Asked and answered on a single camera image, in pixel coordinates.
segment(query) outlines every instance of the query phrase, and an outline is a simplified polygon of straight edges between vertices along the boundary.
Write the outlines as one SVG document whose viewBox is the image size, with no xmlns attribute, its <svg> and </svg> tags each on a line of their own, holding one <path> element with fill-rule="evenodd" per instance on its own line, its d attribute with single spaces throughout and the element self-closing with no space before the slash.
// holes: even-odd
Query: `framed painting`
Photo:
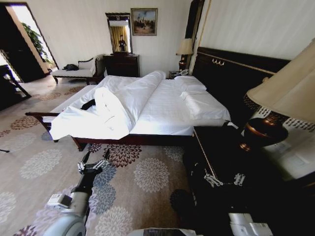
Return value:
<svg viewBox="0 0 315 236">
<path fill-rule="evenodd" d="M 132 35 L 156 36 L 158 26 L 157 8 L 131 9 Z"/>
</svg>

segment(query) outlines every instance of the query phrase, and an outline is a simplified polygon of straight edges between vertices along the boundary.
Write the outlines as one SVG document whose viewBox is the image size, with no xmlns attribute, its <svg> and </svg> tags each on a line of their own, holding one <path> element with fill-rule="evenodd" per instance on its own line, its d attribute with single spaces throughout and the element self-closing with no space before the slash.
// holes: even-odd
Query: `table lamp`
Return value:
<svg viewBox="0 0 315 236">
<path fill-rule="evenodd" d="M 193 54 L 192 51 L 192 39 L 184 38 L 181 42 L 179 49 L 176 52 L 176 55 L 182 55 L 182 59 L 179 61 L 179 71 L 186 69 L 186 58 L 185 55 Z"/>
<path fill-rule="evenodd" d="M 288 118 L 315 122 L 315 40 L 278 73 L 247 92 L 248 98 L 271 112 L 253 118 L 244 128 L 241 148 L 264 147 L 285 140 Z"/>
</svg>

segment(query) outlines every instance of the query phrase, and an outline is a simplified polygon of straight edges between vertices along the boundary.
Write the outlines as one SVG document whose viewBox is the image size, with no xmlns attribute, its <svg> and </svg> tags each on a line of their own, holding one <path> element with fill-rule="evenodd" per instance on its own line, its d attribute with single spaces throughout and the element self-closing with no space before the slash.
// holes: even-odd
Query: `beige wall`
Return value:
<svg viewBox="0 0 315 236">
<path fill-rule="evenodd" d="M 314 0 L 206 0 L 189 69 L 198 46 L 293 59 L 315 38 L 314 12 Z M 283 177 L 315 171 L 315 133 L 286 128 L 289 137 L 266 148 Z"/>
<path fill-rule="evenodd" d="M 157 36 L 131 36 L 140 74 L 178 69 L 191 0 L 27 0 L 59 67 L 112 53 L 105 12 L 158 8 Z"/>
<path fill-rule="evenodd" d="M 38 51 L 36 50 L 36 48 L 34 47 L 30 37 L 28 36 L 28 33 L 25 31 L 23 25 L 21 24 L 21 22 L 19 21 L 19 19 L 17 18 L 14 10 L 12 9 L 12 7 L 7 6 L 6 7 L 7 11 L 9 12 L 9 14 L 11 15 L 15 25 L 17 26 L 18 30 L 20 31 L 22 37 L 24 38 L 25 42 L 27 43 L 27 45 L 29 46 L 31 52 L 33 53 L 34 57 L 36 58 L 38 64 L 40 65 L 40 68 L 43 70 L 43 72 L 46 74 L 48 73 L 48 69 L 46 64 L 43 62 L 42 58 L 40 57 Z"/>
</svg>

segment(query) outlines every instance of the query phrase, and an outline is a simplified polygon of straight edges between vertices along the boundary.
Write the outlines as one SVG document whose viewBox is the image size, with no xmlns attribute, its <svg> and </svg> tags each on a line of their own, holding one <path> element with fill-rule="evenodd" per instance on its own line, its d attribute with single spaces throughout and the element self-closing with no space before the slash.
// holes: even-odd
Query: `mirror frame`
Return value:
<svg viewBox="0 0 315 236">
<path fill-rule="evenodd" d="M 108 24 L 108 29 L 109 29 L 109 33 L 110 33 L 110 42 L 112 44 L 112 50 L 113 53 L 122 53 L 122 54 L 132 54 L 132 40 L 131 40 L 131 25 L 130 25 L 130 13 L 124 12 L 124 13 L 117 13 L 117 12 L 106 12 L 105 13 L 106 17 L 107 17 L 107 24 Z M 110 24 L 109 21 L 125 21 L 128 20 L 128 25 L 129 25 L 129 35 L 130 35 L 130 52 L 115 52 L 114 46 L 113 46 L 113 34 L 112 34 L 112 30 L 110 28 Z"/>
</svg>

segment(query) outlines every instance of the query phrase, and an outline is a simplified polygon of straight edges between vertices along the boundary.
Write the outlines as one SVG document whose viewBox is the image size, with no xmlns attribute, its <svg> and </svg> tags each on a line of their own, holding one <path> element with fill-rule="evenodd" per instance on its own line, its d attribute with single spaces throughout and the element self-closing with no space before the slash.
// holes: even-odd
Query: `white pillow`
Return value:
<svg viewBox="0 0 315 236">
<path fill-rule="evenodd" d="M 94 75 L 96 72 L 95 60 L 96 60 L 96 57 L 92 59 L 91 68 L 90 68 L 90 72 L 92 73 L 92 75 Z"/>
<path fill-rule="evenodd" d="M 206 90 L 207 88 L 194 76 L 177 76 L 175 84 L 181 91 Z"/>
<path fill-rule="evenodd" d="M 231 120 L 227 108 L 207 91 L 184 91 L 180 97 L 189 109 L 191 119 Z"/>
<path fill-rule="evenodd" d="M 78 67 L 80 70 L 90 70 L 93 63 L 94 63 L 94 60 L 90 60 L 90 61 L 83 61 L 83 62 L 79 62 L 78 64 Z"/>
</svg>

